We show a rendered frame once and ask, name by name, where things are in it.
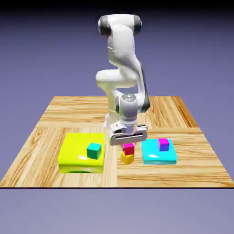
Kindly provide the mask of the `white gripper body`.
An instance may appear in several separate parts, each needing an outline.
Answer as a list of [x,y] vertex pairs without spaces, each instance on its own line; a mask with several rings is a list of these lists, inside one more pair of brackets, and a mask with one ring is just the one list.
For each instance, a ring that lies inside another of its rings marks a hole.
[[148,136],[148,126],[138,125],[133,134],[127,133],[113,133],[109,131],[109,144],[114,145],[123,145],[127,143],[137,143],[142,142],[147,139]]

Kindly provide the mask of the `small red cube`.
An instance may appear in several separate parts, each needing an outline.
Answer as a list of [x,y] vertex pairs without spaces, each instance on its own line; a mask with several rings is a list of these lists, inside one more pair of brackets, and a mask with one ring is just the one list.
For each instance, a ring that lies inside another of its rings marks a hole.
[[135,144],[134,143],[123,144],[122,149],[125,155],[132,155],[135,152]]

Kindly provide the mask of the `small yellow cube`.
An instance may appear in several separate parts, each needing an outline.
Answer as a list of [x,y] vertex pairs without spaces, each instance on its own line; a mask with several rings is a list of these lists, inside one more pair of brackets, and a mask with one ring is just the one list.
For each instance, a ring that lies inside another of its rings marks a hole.
[[125,155],[124,152],[121,152],[121,161],[124,163],[124,164],[130,164],[132,162],[134,162],[134,155],[133,154],[128,154],[128,155]]

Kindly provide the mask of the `small magenta cube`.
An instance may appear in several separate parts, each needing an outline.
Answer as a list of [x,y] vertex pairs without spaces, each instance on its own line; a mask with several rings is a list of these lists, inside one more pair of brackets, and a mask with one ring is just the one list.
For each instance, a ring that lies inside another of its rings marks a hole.
[[159,151],[168,151],[170,142],[167,138],[158,139],[158,149]]

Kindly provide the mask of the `small teal cube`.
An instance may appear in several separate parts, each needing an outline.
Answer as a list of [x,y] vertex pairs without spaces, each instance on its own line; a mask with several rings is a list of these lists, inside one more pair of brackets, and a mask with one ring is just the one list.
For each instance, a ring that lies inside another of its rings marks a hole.
[[101,155],[101,144],[98,143],[90,143],[86,148],[87,157],[91,159],[99,159]]

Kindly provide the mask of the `large cyan box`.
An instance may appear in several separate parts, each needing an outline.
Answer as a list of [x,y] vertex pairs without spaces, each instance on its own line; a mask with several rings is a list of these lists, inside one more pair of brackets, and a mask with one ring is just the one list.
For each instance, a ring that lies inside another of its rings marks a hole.
[[158,138],[148,138],[141,142],[141,150],[144,165],[175,165],[177,154],[170,138],[168,151],[159,151]]

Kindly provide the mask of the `large yellow box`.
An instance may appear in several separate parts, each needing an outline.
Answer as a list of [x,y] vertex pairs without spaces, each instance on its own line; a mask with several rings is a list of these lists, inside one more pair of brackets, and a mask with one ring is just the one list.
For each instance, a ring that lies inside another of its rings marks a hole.
[[[61,173],[102,173],[105,158],[104,133],[67,133],[58,154]],[[90,143],[101,144],[99,159],[87,157],[86,148]]]

